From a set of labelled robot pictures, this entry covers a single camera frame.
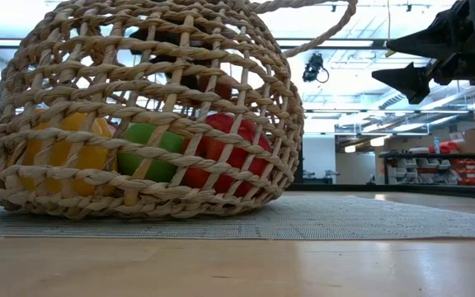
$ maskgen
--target textured mat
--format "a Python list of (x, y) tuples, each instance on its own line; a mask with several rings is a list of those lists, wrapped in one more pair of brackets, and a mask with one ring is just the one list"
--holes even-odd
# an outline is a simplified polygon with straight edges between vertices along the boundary
[(0, 236), (85, 238), (475, 238), (475, 214), (348, 197), (291, 196), (232, 218), (70, 221), (6, 212)]

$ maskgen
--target yellow bell pepper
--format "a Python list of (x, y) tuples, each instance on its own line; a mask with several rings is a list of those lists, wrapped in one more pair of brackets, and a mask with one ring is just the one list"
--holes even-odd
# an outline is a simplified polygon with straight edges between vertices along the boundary
[[(39, 109), (36, 112), (44, 112), (45, 110)], [(60, 123), (60, 129), (66, 131), (78, 131), (85, 119), (86, 114), (76, 113), (68, 118), (65, 118)], [(33, 130), (43, 130), (49, 128), (48, 123), (41, 123), (33, 128)], [(93, 134), (102, 137), (111, 137), (111, 130), (107, 124), (106, 119), (96, 118), (92, 123), (91, 131)], [(34, 165), (34, 157), (41, 150), (42, 142), (40, 140), (31, 140), (28, 142), (25, 156), (23, 157), (23, 165)], [(67, 141), (60, 141), (54, 144), (50, 153), (49, 165), (51, 166), (64, 166), (67, 160), (69, 150), (73, 143)], [(105, 164), (107, 156), (107, 149), (93, 146), (83, 146), (78, 155), (76, 162), (76, 168), (78, 169), (102, 169)], [(112, 166), (113, 170), (116, 170), (116, 160)], [(92, 195), (95, 187), (86, 183), (83, 179), (73, 179), (71, 181), (73, 190), (80, 196)], [(34, 181), (32, 178), (21, 178), (21, 184), (28, 190), (34, 190)], [(59, 180), (53, 178), (47, 179), (47, 188), (52, 193), (59, 193), (62, 190), (62, 184)], [(113, 186), (106, 186), (104, 190), (105, 195), (109, 195), (115, 188)]]

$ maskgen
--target black equipment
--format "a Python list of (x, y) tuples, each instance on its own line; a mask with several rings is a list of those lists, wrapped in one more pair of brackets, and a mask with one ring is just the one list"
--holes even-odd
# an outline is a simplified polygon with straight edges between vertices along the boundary
[(468, 80), (475, 85), (475, 0), (457, 1), (440, 12), (425, 30), (390, 40), (387, 47), (398, 53), (432, 58), (425, 67), (413, 63), (403, 69), (378, 70), (373, 78), (419, 104), (429, 93), (428, 83), (448, 85), (453, 80)]
[[(320, 70), (324, 70), (327, 73), (327, 79), (323, 82), (318, 80), (318, 74)], [(322, 54), (314, 53), (309, 59), (309, 62), (305, 64), (305, 70), (303, 71), (302, 79), (306, 83), (318, 81), (319, 83), (326, 83), (329, 80), (329, 72), (323, 67)]]

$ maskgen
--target white wall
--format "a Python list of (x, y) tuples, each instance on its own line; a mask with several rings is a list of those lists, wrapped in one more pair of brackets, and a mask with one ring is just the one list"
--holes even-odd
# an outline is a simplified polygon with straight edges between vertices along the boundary
[(386, 139), (385, 150), (396, 149), (399, 152), (415, 147), (427, 147), (434, 145), (434, 136), (439, 137), (440, 142), (450, 141), (449, 128), (431, 130), (431, 135), (427, 136), (395, 136)]
[(336, 183), (342, 185), (365, 185), (369, 182), (369, 176), (375, 174), (374, 153), (337, 153), (336, 171), (340, 176), (336, 177)]
[(336, 170), (335, 136), (303, 137), (303, 170), (314, 172), (316, 178), (324, 178), (326, 170)]

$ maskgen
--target table surface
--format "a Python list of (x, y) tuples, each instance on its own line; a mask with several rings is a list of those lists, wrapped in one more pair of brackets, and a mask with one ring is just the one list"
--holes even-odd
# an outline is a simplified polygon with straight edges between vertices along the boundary
[[(475, 199), (343, 194), (475, 213)], [(475, 240), (0, 238), (0, 296), (98, 295), (471, 297)]]

